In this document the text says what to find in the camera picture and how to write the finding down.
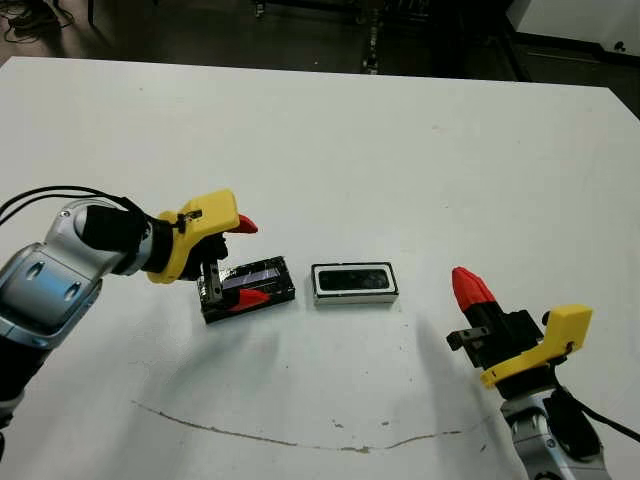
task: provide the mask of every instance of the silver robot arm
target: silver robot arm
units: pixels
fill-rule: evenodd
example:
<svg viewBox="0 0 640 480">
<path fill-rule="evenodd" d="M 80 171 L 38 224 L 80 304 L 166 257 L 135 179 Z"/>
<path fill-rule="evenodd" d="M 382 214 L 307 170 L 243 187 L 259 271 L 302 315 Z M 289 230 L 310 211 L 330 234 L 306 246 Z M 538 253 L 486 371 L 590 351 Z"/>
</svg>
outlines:
<svg viewBox="0 0 640 480">
<path fill-rule="evenodd" d="M 68 204 L 44 243 L 23 248 L 0 271 L 0 361 L 5 372 L 0 374 L 0 428 L 11 421 L 27 382 L 91 308 L 102 277 L 114 270 L 133 274 L 149 260 L 151 225 L 144 228 L 134 252 L 88 245 L 89 207 L 117 210 L 100 200 Z"/>
</svg>

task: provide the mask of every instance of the table leg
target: table leg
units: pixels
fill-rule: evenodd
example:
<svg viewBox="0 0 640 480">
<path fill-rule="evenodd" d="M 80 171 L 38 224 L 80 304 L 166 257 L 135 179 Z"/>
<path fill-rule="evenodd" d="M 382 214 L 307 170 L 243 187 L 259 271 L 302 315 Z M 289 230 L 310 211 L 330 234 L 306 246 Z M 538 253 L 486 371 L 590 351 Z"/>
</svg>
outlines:
<svg viewBox="0 0 640 480">
<path fill-rule="evenodd" d="M 89 19 L 89 25 L 91 25 L 93 27 L 95 25 L 93 23 L 93 0 L 88 0 L 87 17 Z"/>
</svg>

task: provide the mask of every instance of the cable on floor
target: cable on floor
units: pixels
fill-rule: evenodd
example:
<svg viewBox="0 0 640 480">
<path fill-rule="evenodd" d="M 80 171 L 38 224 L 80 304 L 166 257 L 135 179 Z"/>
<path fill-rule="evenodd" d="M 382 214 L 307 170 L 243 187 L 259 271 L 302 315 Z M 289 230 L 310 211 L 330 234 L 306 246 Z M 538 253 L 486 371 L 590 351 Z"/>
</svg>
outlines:
<svg viewBox="0 0 640 480">
<path fill-rule="evenodd" d="M 29 9 L 29 2 L 24 0 L 0 0 L 0 17 L 5 20 L 11 20 L 23 15 Z M 25 30 L 24 34 L 17 34 L 15 28 L 9 25 L 9 28 L 3 32 L 5 42 L 27 44 L 35 43 L 43 36 L 53 31 L 59 31 L 75 23 L 73 14 L 60 6 L 55 7 L 59 14 L 66 20 L 65 24 L 57 26 L 45 25 L 42 28 Z"/>
</svg>

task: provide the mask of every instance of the black rectangular object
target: black rectangular object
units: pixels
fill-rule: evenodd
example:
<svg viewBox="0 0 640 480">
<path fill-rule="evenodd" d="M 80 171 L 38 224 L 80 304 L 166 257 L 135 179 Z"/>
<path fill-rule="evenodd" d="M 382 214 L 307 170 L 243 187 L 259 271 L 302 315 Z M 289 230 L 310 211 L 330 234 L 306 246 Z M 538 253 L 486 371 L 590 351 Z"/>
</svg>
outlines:
<svg viewBox="0 0 640 480">
<path fill-rule="evenodd" d="M 293 300 L 296 296 L 296 289 L 283 257 L 273 257 L 222 270 L 220 281 L 222 296 L 225 299 L 221 305 L 212 308 L 203 302 L 202 297 L 200 299 L 202 315 L 207 323 Z M 228 299 L 238 297 L 240 289 L 258 290 L 268 294 L 270 298 L 264 303 L 240 311 L 229 310 L 233 307 L 233 303 L 229 304 L 229 308 L 225 308 Z"/>
<path fill-rule="evenodd" d="M 311 266 L 315 303 L 391 303 L 398 286 L 389 262 Z"/>
</svg>

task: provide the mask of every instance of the black cable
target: black cable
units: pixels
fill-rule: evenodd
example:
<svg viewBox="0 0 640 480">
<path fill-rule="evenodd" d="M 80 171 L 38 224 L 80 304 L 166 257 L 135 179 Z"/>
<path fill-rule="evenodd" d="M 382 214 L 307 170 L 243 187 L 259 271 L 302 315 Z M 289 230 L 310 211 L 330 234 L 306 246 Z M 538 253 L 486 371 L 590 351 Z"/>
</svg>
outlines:
<svg viewBox="0 0 640 480">
<path fill-rule="evenodd" d="M 52 191 L 54 192 L 74 191 L 74 192 L 82 192 L 87 195 L 70 195 L 67 193 L 40 195 L 38 197 L 30 198 L 29 200 L 25 201 L 21 205 L 17 206 L 11 212 L 4 215 L 9 207 L 19 202 L 20 200 L 27 197 L 32 197 L 33 195 L 36 195 L 38 193 L 52 192 Z M 140 216 L 141 222 L 142 221 L 146 222 L 147 218 L 149 218 L 149 216 L 145 214 L 140 209 L 140 207 L 138 207 L 135 203 L 133 203 L 131 200 L 129 200 L 126 197 L 116 197 L 115 195 L 110 195 L 108 193 L 102 192 L 100 190 L 96 190 L 94 188 L 81 187 L 78 185 L 52 185 L 48 187 L 40 187 L 40 188 L 34 188 L 32 190 L 28 190 L 19 195 L 16 195 L 15 197 L 9 199 L 4 204 L 2 204 L 2 206 L 0 206 L 0 226 L 2 226 L 7 220 L 9 220 L 11 217 L 13 217 L 16 213 L 18 213 L 20 210 L 22 210 L 26 206 L 34 202 L 37 202 L 38 200 L 43 200 L 46 198 L 105 198 L 117 205 L 120 205 L 125 210 L 138 214 Z"/>
<path fill-rule="evenodd" d="M 17 18 L 19 16 L 24 15 L 27 11 L 29 11 L 29 8 L 30 7 L 28 3 L 24 1 L 0 0 L 0 17 L 6 20 L 11 20 L 13 18 Z M 67 23 L 63 25 L 60 25 L 58 23 L 56 26 L 54 26 L 53 24 L 43 25 L 41 28 L 35 28 L 35 29 L 32 28 L 32 29 L 24 30 L 23 34 L 20 35 L 20 38 L 18 38 L 16 29 L 12 25 L 9 25 L 9 28 L 5 30 L 3 33 L 5 42 L 19 43 L 19 44 L 35 43 L 38 40 L 40 40 L 40 38 L 44 34 L 52 32 L 54 30 L 55 31 L 62 30 L 63 28 L 73 25 L 76 22 L 75 17 L 69 10 L 62 8 L 59 5 L 56 6 L 56 10 L 60 12 L 60 14 L 67 21 Z M 14 32 L 14 37 L 16 37 L 17 39 L 9 38 L 11 35 L 11 32 Z"/>
<path fill-rule="evenodd" d="M 576 397 L 574 397 L 571 392 L 569 392 L 566 388 L 563 388 L 562 385 L 560 385 L 560 382 L 558 381 L 558 378 L 556 377 L 556 373 L 555 373 L 555 365 L 552 365 L 551 367 L 551 371 L 552 371 L 552 375 L 553 378 L 555 380 L 555 384 L 556 384 L 556 388 L 559 391 L 564 392 L 567 397 L 576 405 L 576 407 L 583 412 L 585 415 L 587 415 L 588 417 L 592 418 L 593 420 L 595 420 L 596 422 L 600 422 L 600 423 L 604 423 L 605 425 L 608 425 L 609 427 L 613 428 L 614 430 L 616 430 L 617 432 L 626 435 L 627 437 L 635 440 L 636 442 L 640 443 L 640 433 L 636 432 L 635 430 L 630 429 L 629 427 L 625 427 L 624 425 L 615 422 L 613 420 L 611 420 L 610 418 L 605 417 L 604 415 L 599 414 L 598 412 L 592 410 L 591 408 L 587 407 L 584 403 L 582 403 L 580 400 L 578 400 Z"/>
<path fill-rule="evenodd" d="M 16 208 L 7 213 L 3 218 L 0 219 L 0 227 L 9 221 L 11 217 L 13 217 L 16 213 L 20 212 L 23 208 L 31 205 L 32 203 L 37 202 L 38 200 L 44 200 L 45 198 L 96 198 L 97 195 L 64 195 L 58 193 L 50 193 L 49 195 L 40 195 L 39 197 L 34 197 L 21 205 L 18 205 Z"/>
</svg>

